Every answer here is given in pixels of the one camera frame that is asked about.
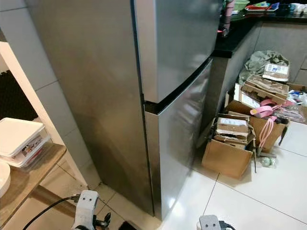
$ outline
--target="white tile floor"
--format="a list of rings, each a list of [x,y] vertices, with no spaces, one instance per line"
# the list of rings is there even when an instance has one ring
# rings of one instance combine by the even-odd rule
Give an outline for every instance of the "white tile floor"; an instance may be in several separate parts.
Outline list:
[[[278,155],[277,168],[257,168],[255,174],[251,163],[242,181],[206,170],[197,161],[172,212],[162,223],[104,184],[96,188],[100,194],[96,213],[103,219],[111,212],[111,230],[117,230],[124,220],[141,230],[195,230],[202,214],[215,214],[237,230],[307,230],[306,134],[307,125],[292,122],[281,146],[273,149]],[[42,185],[60,196],[84,189],[65,162]],[[28,199],[3,230],[22,229],[44,207]],[[72,218],[52,210],[30,229],[44,226],[46,230],[65,230],[72,222]]]

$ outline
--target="container lid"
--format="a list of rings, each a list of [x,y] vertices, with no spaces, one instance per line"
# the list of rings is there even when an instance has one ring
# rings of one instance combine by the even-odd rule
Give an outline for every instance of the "container lid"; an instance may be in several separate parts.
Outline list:
[[[32,156],[34,156],[37,153],[37,151],[39,151],[39,149],[49,140],[50,136],[47,136],[44,139],[42,139],[42,141],[26,157],[23,157],[23,155],[21,156],[17,155],[13,160],[13,158],[4,159],[0,156],[0,161],[8,163],[9,165],[17,168],[21,168],[25,164],[27,164],[27,162],[32,158]]]
[[[0,155],[12,157],[19,153],[45,126],[34,121],[13,118],[0,120]]]

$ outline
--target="freezer door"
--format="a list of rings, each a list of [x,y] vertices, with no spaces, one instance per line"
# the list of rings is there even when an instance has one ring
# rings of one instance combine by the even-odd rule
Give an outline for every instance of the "freezer door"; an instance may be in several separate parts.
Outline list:
[[[193,160],[211,61],[163,111],[145,111],[155,215],[164,219],[176,201]]]
[[[221,0],[136,0],[144,98],[158,103],[213,52]]]

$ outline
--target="stacked containers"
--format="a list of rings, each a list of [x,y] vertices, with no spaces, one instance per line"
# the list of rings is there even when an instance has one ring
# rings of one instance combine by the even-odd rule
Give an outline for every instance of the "stacked containers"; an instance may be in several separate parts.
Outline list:
[[[48,140],[50,136],[42,123],[4,118],[0,120],[0,161],[26,168]]]

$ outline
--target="wooden table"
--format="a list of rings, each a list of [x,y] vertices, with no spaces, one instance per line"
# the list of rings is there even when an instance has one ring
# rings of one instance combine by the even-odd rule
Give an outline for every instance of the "wooden table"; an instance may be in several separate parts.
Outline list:
[[[61,197],[39,184],[63,157],[65,152],[65,146],[46,143],[43,146],[42,156],[34,164],[30,172],[22,172],[11,167],[10,187],[4,196],[0,198],[0,229],[29,196],[47,205],[51,205],[61,199]],[[75,215],[76,206],[67,201],[54,206],[54,208],[71,217]]]

